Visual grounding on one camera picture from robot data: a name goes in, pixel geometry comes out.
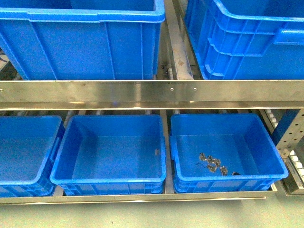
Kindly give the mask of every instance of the small metal clip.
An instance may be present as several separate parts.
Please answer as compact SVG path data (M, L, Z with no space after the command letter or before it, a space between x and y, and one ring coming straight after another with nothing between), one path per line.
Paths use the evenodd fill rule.
M210 164L207 165L207 168L209 169L210 172L216 172L216 170L217 170L216 166L213 166L213 165L210 165Z
M228 169L225 166L220 167L220 172L222 173L223 176L228 175Z
M200 153L199 155L200 155L200 156L199 156L199 159L200 159L201 161L207 161L207 158L206 158L206 156L205 156L204 153Z
M220 159L213 159L212 164L215 164L216 167L220 167L221 164Z
M211 164L212 164L212 162L213 162L213 157L212 157L211 155L209 155L208 158L207 158L207 161L208 161L208 163L211 163Z

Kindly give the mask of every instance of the metal part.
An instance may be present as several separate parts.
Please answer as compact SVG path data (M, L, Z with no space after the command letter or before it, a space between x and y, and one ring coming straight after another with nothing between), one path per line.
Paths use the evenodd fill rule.
M304 136L304 109L301 109L277 143L281 157L286 159Z
M216 167L220 167L220 165L221 165L220 159L213 159L212 163L215 164Z
M212 163L213 162L213 157L211 155L209 155L207 157L207 161L208 161L208 163Z
M192 70L186 53L186 47L181 37L178 19L172 0L165 0L166 24L173 52L174 69L178 80L193 79Z
M228 175L228 169L225 166L220 167L220 172L223 176L227 176Z
M71 117L72 117L73 115L75 115L75 114L76 114L76 112L73 111L73 110L70 110L70 111L67 112L65 121L64 121L64 123L63 123L63 125L64 125L65 128L67 127L68 122L70 121Z
M272 122L271 118L281 119L281 116L283 116L283 115L281 114L281 116L277 116L276 114L274 114L273 110L269 110L269 109L260 110L260 113L261 113L269 131L271 133L273 133L276 128L276 123ZM282 138L289 137L290 136L289 132L290 132L290 129L287 129L287 131L285 132L285 134ZM295 163L294 163L294 161L296 161L296 162L298 161L298 157L296 156L296 153L294 152L294 150L292 150L292 151L285 150L285 153L290 154L291 156L287 157L285 159L285 165L288 169L289 175L287 178L282 180L284 190L288 196L304 195L304 179L302 177L303 169L296 168Z
M207 158L206 158L206 156L205 156L204 153L200 153L199 155L200 155L200 156L199 156L199 159L200 159L201 161L207 161Z
M163 125L163 132L165 136L166 142L166 180L165 180L165 190L166 194L173 194L174 187L173 187L173 174L172 174L172 164L171 164L171 153L170 153L170 144L169 144L169 130L168 130L168 119L167 119L167 111L160 110L160 115L162 117L162 125Z
M215 164L208 164L207 168L209 169L210 172L216 172L217 171L217 166Z
M304 81L0 81L0 88L0 110L304 108Z
M282 180L286 194L289 195L304 195L304 184L301 176L293 165L290 158L285 161L289 176Z
M97 110L96 115L103 115L105 113L104 110Z
M154 201L199 201L199 200L248 200L265 199L277 192L275 185L268 191L239 191L191 194L152 194L152 195L105 195L105 196L51 196L0 198L0 205L12 204L71 204L71 203L118 203Z

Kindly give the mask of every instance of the crate bottom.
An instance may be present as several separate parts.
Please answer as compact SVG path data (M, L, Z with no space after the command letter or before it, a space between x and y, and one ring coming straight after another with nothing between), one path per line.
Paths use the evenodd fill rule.
M142 136L86 137L72 179L160 178L160 141Z
M242 135L185 135L177 136L180 169L183 177L222 176L220 169L213 173L200 153L220 159L228 175L258 175L257 166Z
M0 180L34 180L52 140L53 137L2 139L0 141Z

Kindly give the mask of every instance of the crate handle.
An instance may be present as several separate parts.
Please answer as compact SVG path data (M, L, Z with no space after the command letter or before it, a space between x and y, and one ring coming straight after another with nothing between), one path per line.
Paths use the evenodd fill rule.
M177 141L175 136L170 137L170 147L171 147L171 159L175 160L175 153L177 153Z
M275 37L274 44L304 45L304 30L281 29Z
M52 148L52 151L51 151L51 154L49 156L49 159L51 160L51 162L53 164L55 162L55 158L56 158L56 155L57 155L59 145L60 145L60 138L56 138L55 143L54 143L53 148Z

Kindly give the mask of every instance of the metal bracket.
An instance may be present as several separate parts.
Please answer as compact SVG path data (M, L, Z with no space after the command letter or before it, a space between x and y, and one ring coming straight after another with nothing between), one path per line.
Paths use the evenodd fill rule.
M288 110L276 127L272 138L283 159L304 136L304 109Z

